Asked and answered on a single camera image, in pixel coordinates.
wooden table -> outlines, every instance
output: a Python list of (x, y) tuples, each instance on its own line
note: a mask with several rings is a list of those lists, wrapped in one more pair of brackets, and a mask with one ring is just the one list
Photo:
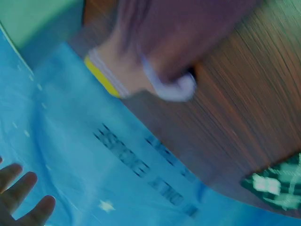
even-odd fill
[[(79, 55), (100, 40), (100, 23), (71, 41)], [(300, 1), (265, 0), (203, 57), (193, 100), (141, 93), (124, 101), (213, 190), (297, 218), (301, 211), (274, 210), (239, 182), (301, 147), (300, 23)]]

yellow band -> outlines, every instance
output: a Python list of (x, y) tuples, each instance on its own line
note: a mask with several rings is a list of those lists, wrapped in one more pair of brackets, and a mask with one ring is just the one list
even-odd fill
[(85, 64), (90, 72), (97, 78), (97, 80), (105, 87), (105, 89), (114, 97), (120, 98), (120, 94), (114, 88), (114, 86), (110, 83), (110, 81), (104, 76), (104, 74), (94, 66), (94, 64), (90, 61), (89, 57), (85, 58)]

hand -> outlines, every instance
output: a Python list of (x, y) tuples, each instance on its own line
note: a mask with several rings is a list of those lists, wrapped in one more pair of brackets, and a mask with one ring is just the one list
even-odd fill
[(49, 195), (45, 196), (33, 210), (20, 219), (14, 220), (11, 216), (38, 180), (35, 173), (28, 172), (7, 189), (21, 172), (22, 167), (16, 163), (0, 170), (0, 225), (43, 226), (55, 207), (55, 199)]

green patterned fabric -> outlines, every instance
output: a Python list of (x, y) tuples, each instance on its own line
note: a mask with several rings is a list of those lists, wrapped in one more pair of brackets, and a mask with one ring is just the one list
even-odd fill
[(253, 173), (241, 185), (275, 208), (301, 208), (301, 153), (259, 173)]

blue fabric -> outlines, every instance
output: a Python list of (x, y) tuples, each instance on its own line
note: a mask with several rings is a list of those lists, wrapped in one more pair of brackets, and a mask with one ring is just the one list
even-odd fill
[[(39, 181), (48, 226), (282, 226), (301, 223), (214, 192), (111, 97), (67, 44), (34, 74), (0, 34), (0, 151)], [(101, 201), (114, 210), (104, 211)]]

